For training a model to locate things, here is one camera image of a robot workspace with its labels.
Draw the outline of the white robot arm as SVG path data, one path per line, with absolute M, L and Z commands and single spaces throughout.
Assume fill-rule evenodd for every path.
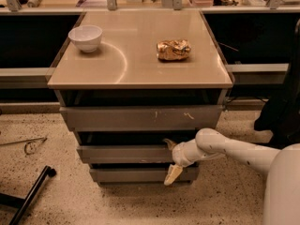
M 262 225 L 300 225 L 300 144 L 276 149 L 230 139 L 211 128 L 188 142 L 167 141 L 173 164 L 164 184 L 171 185 L 196 161 L 233 158 L 266 176 Z

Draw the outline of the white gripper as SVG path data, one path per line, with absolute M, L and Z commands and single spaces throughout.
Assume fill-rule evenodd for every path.
M 199 161 L 203 157 L 203 151 L 198 147 L 194 140 L 189 142 L 177 142 L 170 139 L 163 140 L 170 151 L 174 165 L 170 165 L 164 180 L 165 186 L 170 186 L 182 173 L 183 168 Z

